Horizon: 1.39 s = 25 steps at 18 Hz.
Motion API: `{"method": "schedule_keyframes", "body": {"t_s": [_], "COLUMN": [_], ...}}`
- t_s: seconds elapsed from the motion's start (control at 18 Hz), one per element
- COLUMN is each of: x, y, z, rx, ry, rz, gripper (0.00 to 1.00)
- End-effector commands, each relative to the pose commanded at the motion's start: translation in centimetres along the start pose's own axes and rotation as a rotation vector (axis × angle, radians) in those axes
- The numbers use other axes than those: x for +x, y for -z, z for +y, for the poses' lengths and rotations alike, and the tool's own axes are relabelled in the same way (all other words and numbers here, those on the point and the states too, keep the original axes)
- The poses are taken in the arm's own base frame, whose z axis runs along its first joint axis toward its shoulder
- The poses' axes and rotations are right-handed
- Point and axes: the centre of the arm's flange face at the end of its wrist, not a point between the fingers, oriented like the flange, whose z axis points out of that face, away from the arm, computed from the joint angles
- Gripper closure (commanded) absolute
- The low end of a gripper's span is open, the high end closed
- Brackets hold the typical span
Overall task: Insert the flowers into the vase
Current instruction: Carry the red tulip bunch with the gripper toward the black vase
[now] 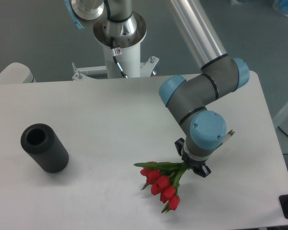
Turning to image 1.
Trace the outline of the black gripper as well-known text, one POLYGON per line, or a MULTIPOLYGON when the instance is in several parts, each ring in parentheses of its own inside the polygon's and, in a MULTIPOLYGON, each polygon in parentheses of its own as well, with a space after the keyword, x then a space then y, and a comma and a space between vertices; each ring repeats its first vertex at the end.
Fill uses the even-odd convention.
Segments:
POLYGON ((182 157, 182 160, 188 164, 190 168, 193 168, 193 172, 203 178, 206 178, 210 173, 210 168, 205 164, 206 160, 194 160, 190 157, 188 153, 184 151, 184 142, 183 138, 179 138, 175 141, 175 147, 178 152, 178 155, 182 157))

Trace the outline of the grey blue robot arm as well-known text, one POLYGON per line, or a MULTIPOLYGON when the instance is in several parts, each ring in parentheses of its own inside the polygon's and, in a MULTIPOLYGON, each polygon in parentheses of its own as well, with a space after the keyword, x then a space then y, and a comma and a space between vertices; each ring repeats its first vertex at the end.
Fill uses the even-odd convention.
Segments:
MULTIPOLYGON (((247 64, 230 58, 197 0, 168 0, 170 12, 201 74, 191 80, 180 75, 166 80, 159 96, 186 138, 175 142, 187 167, 201 177, 210 174, 207 159, 223 142, 226 122, 206 106, 244 86, 250 78, 247 64)), ((67 0, 65 6, 77 28, 80 20, 93 21, 102 45, 109 79, 149 76, 156 64, 151 57, 140 62, 140 44, 147 32, 143 17, 129 0, 67 0)))

